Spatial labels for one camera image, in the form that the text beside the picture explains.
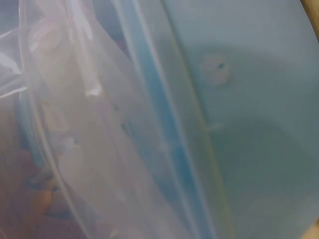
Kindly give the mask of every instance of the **brown object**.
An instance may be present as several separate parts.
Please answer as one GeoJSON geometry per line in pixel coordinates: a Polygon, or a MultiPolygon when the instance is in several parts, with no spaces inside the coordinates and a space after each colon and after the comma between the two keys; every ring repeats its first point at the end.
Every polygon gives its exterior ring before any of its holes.
{"type": "Polygon", "coordinates": [[[301,0],[319,41],[319,0],[301,0]]]}
{"type": "Polygon", "coordinates": [[[319,220],[304,234],[302,239],[319,239],[319,220]]]}

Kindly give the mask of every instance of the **wooden surface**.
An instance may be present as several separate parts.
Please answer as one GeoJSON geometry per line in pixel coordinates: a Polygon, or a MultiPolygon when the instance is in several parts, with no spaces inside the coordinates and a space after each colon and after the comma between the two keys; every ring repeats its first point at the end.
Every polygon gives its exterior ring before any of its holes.
{"type": "Polygon", "coordinates": [[[319,41],[319,0],[301,0],[319,41]]]}

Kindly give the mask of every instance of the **plastic bag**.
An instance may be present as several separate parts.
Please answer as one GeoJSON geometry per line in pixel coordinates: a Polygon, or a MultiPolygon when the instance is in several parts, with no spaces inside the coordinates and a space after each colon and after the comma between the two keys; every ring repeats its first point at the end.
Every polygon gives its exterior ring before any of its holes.
{"type": "MultiPolygon", "coordinates": [[[[131,63],[92,12],[76,0],[21,0],[19,30],[40,141],[87,238],[98,238],[92,218],[102,218],[124,239],[190,237],[183,216],[158,188],[164,183],[176,193],[167,143],[131,63]],[[64,122],[67,136],[62,140],[72,143],[62,152],[50,142],[48,121],[35,99],[50,105],[64,122]],[[138,138],[151,149],[147,157],[157,177],[142,158],[146,153],[138,138]]],[[[187,210],[183,194],[175,203],[187,210]]]]}

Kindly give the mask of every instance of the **clear plastic bag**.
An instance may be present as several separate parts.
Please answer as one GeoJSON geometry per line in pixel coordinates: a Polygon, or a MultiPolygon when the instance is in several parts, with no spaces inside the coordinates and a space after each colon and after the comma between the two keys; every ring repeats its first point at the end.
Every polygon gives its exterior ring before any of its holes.
{"type": "Polygon", "coordinates": [[[93,13],[77,0],[21,0],[19,20],[40,143],[86,237],[100,238],[96,218],[123,239],[191,237],[167,152],[174,145],[162,140],[132,64],[93,13]],[[54,139],[45,105],[63,122],[54,139]],[[69,143],[57,150],[61,142],[69,143]]]}

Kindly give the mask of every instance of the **small hole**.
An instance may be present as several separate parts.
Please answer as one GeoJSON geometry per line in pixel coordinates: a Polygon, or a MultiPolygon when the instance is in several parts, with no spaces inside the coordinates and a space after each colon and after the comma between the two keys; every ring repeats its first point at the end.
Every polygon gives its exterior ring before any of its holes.
{"type": "Polygon", "coordinates": [[[222,69],[222,68],[224,68],[224,66],[225,66],[225,63],[221,63],[221,64],[219,64],[219,65],[217,66],[217,68],[218,68],[218,69],[222,69]]]}

